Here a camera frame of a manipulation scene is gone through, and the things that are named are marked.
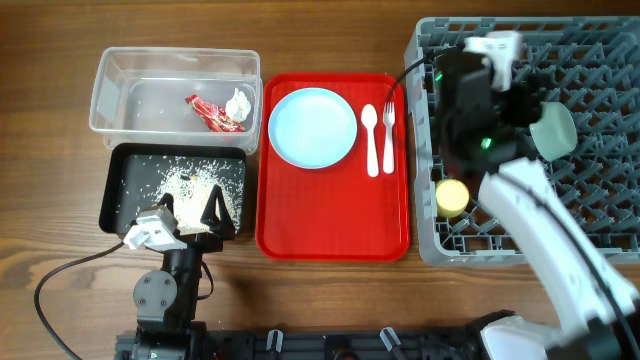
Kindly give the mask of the rice food waste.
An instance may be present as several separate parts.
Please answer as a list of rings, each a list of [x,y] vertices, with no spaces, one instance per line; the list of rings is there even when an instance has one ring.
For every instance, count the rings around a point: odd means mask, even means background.
[[[165,193],[174,199],[174,217],[183,234],[204,232],[200,222],[211,190],[222,188],[236,229],[241,228],[246,164],[241,159],[169,155],[130,155],[118,182],[115,232],[126,233],[139,213]]]

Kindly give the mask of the green bowl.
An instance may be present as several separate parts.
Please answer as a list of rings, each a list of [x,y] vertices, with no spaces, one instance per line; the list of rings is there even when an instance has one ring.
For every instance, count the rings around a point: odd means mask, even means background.
[[[571,153],[577,146],[577,130],[570,111],[559,102],[543,102],[538,121],[529,125],[533,143],[546,161]]]

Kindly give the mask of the yellow cup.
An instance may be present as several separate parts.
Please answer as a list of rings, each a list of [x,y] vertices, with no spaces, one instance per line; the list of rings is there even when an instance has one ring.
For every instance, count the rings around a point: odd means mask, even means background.
[[[470,199],[467,186],[456,179],[439,181],[436,184],[435,195],[438,215],[445,218],[460,215]]]

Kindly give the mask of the red snack wrapper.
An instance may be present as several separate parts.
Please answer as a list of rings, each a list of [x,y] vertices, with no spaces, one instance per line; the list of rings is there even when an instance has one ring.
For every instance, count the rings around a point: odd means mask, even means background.
[[[239,123],[232,120],[224,108],[208,103],[193,94],[185,99],[185,102],[199,115],[205,125],[212,132],[244,132],[245,128]]]

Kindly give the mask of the white tissue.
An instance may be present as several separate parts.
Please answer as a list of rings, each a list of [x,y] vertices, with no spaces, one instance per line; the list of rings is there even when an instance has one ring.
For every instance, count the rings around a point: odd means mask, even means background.
[[[235,88],[234,95],[225,105],[227,116],[235,122],[242,123],[248,118],[251,109],[252,106],[246,94]]]

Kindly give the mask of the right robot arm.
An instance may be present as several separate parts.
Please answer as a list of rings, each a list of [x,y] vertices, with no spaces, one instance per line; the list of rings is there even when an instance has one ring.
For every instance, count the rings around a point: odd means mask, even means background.
[[[450,49],[434,62],[436,129],[447,171],[512,236],[557,313],[558,330],[509,316],[480,331],[492,359],[635,359],[639,292],[562,204],[543,164],[569,153],[567,108],[537,79],[513,83],[508,55]]]

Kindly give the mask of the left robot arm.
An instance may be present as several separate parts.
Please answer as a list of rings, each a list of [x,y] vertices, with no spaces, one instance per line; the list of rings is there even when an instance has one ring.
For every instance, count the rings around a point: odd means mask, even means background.
[[[200,222],[207,230],[183,235],[174,216],[174,198],[166,193],[154,206],[143,210],[127,232],[124,243],[131,249],[144,248],[163,255],[157,271],[143,275],[136,283],[133,300],[137,307],[137,329],[131,348],[123,359],[187,360],[215,359],[216,344],[207,327],[195,320],[206,253],[220,252],[223,242],[235,238],[222,189],[212,188]]]

